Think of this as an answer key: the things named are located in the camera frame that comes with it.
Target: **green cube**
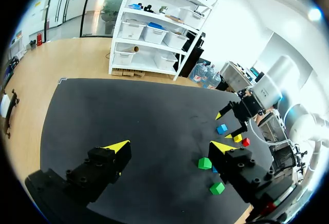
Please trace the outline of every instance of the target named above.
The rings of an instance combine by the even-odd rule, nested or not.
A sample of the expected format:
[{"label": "green cube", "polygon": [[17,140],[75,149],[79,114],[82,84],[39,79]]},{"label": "green cube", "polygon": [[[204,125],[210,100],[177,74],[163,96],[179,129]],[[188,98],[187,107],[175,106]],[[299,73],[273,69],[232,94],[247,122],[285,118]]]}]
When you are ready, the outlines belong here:
[{"label": "green cube", "polygon": [[199,169],[207,170],[207,169],[211,169],[211,166],[212,166],[212,164],[211,164],[211,161],[209,160],[209,158],[204,157],[199,160],[199,165],[198,165]]},{"label": "green cube", "polygon": [[225,189],[223,183],[215,183],[209,190],[213,195],[220,195]]}]

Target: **potted plant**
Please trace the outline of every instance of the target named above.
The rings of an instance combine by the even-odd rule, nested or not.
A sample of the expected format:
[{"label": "potted plant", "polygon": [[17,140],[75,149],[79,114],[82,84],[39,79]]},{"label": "potted plant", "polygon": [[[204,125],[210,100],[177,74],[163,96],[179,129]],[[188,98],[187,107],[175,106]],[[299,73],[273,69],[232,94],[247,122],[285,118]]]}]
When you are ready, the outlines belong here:
[{"label": "potted plant", "polygon": [[111,34],[115,26],[115,21],[117,20],[121,1],[116,1],[116,0],[104,1],[101,18],[105,21],[105,34]]}]

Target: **cable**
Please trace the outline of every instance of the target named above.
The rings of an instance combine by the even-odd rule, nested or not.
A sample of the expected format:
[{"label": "cable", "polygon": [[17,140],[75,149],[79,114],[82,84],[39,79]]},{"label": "cable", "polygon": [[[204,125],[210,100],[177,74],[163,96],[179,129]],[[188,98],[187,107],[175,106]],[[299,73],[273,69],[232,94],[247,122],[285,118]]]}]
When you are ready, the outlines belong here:
[{"label": "cable", "polygon": [[286,140],[284,140],[284,141],[280,141],[280,142],[269,143],[269,142],[267,142],[267,141],[261,139],[261,138],[256,134],[256,132],[255,132],[255,131],[253,130],[253,128],[252,128],[252,125],[251,125],[250,120],[248,121],[247,124],[250,125],[251,131],[255,134],[255,136],[256,136],[260,141],[262,141],[263,143],[265,143],[265,144],[267,144],[267,145],[269,145],[269,146],[279,145],[279,144],[283,144],[283,143],[290,142],[290,139],[286,139]]},{"label": "cable", "polygon": [[272,126],[274,129],[281,128],[280,124],[278,126],[274,125],[274,119],[272,118]]},{"label": "cable", "polygon": [[253,223],[280,224],[279,222],[277,222],[275,220],[266,220],[266,219],[249,221],[249,222],[246,222],[245,224],[253,224]]}]

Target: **floor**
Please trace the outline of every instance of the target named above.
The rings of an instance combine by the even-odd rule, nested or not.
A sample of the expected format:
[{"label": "floor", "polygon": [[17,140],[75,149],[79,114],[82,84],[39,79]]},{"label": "floor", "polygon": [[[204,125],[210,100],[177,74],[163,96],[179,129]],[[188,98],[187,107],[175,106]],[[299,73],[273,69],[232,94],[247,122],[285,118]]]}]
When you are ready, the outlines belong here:
[{"label": "floor", "polygon": [[[80,36],[81,18],[82,16],[74,17],[58,27],[48,29],[47,40],[55,41],[59,39],[78,38]],[[29,36],[29,41],[36,40],[37,33],[31,34]],[[99,13],[93,13],[85,15],[82,35],[112,36],[113,31],[111,34],[105,34],[105,22],[102,20]]]},{"label": "floor", "polygon": [[[77,38],[48,42],[22,58],[14,70],[6,92],[14,88],[20,103],[11,116],[11,138],[5,146],[18,179],[24,179],[40,169],[40,140],[43,123],[57,82],[61,77],[127,79],[166,84],[195,86],[187,78],[159,73],[146,73],[143,78],[108,75],[111,38]],[[236,223],[244,223],[248,212]]]}]

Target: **blue cube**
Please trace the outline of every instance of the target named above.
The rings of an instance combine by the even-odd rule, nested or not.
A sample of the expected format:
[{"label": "blue cube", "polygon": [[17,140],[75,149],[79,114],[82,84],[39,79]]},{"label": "blue cube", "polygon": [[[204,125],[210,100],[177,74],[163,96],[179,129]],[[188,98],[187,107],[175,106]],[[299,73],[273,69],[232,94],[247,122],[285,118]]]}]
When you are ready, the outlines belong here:
[{"label": "blue cube", "polygon": [[217,127],[217,132],[219,135],[223,135],[227,131],[227,127],[225,124],[220,125]]}]

